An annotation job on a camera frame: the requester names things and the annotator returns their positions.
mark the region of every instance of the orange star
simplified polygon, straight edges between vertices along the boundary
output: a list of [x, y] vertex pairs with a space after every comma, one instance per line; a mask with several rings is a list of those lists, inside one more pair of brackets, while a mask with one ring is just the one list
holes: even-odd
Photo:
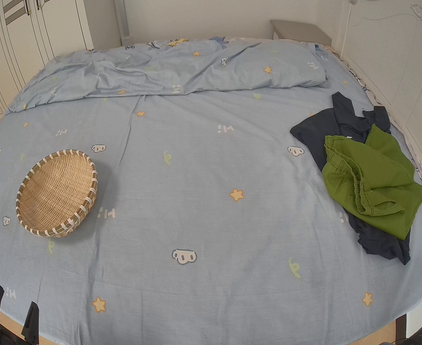
[[363, 303], [366, 305], [366, 307], [368, 307], [372, 302], [372, 293], [366, 293], [363, 298]]
[[230, 196], [233, 198], [235, 202], [238, 202], [239, 199], [243, 199], [244, 196], [242, 195], [242, 190], [233, 189], [233, 192], [230, 193]]
[[101, 300], [99, 297], [96, 298], [96, 300], [93, 302], [93, 305], [95, 306], [96, 313], [106, 311], [106, 301]]

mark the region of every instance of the mattress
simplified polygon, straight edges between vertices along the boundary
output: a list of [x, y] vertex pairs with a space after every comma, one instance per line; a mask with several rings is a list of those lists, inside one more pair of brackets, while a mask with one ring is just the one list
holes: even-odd
[[[0, 123], [2, 311], [22, 323], [35, 301], [40, 334], [66, 345], [348, 344], [406, 313], [422, 203], [406, 266], [366, 254], [289, 133], [337, 91], [373, 108], [332, 53], [283, 40], [55, 58]], [[17, 191], [63, 149], [96, 164], [96, 202], [70, 235], [36, 236]]]

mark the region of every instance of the nightstand top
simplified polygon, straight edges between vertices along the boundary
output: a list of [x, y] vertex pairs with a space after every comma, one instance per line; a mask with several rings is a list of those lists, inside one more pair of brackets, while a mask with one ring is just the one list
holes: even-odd
[[332, 44], [332, 39], [314, 24], [275, 19], [270, 23], [280, 39], [317, 42], [325, 46]]

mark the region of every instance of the woven basket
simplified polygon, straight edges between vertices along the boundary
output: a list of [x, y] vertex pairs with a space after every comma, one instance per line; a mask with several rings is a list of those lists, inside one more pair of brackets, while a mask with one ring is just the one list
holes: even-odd
[[65, 149], [30, 169], [19, 187], [16, 213], [30, 233], [63, 237], [86, 217], [96, 192], [94, 162], [82, 151]]

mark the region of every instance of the clothing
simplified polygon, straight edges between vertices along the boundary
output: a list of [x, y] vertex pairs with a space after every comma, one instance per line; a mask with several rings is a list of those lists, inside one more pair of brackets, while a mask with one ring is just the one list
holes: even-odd
[[[327, 162], [324, 149], [326, 135], [343, 135], [364, 143], [372, 124], [390, 133], [390, 120], [383, 106], [375, 106], [374, 111], [363, 111], [364, 117], [357, 117], [352, 101], [337, 92], [332, 95], [333, 107], [306, 118], [291, 129], [291, 134], [310, 150], [319, 169]], [[347, 212], [350, 226], [359, 234], [358, 243], [367, 254], [378, 254], [387, 259], [398, 257], [406, 264], [410, 260], [409, 241], [379, 230]]]
[[323, 178], [332, 199], [369, 225], [405, 239], [422, 202], [422, 186], [398, 141], [373, 124], [365, 144], [326, 136], [324, 147]]

